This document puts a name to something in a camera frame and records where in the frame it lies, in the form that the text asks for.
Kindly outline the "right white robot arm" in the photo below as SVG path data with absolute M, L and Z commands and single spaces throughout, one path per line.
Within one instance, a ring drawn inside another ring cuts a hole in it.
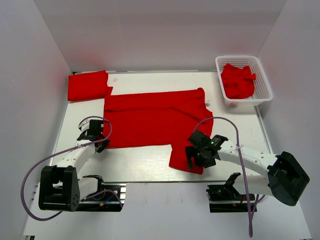
M 206 191 L 212 202 L 241 201 L 248 191 L 250 195 L 273 196 L 287 206 L 295 206 L 310 182 L 310 177 L 289 152 L 264 154 L 237 147 L 225 136 L 210 138 L 198 130 L 188 141 L 191 145 L 185 152 L 190 170 L 213 167 L 217 161 L 224 161 L 244 165 L 256 173 L 235 172 L 224 184 L 209 185 Z

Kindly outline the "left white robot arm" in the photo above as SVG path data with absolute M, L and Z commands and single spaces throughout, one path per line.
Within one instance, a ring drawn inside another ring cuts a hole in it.
M 78 177 L 81 168 L 94 154 L 101 153 L 110 143 L 113 127 L 106 119 L 85 119 L 78 125 L 81 131 L 75 149 L 53 166 L 45 166 L 40 175 L 38 206 L 41 210 L 77 210 L 80 201 L 88 195 L 99 200 L 106 187 L 97 175 Z

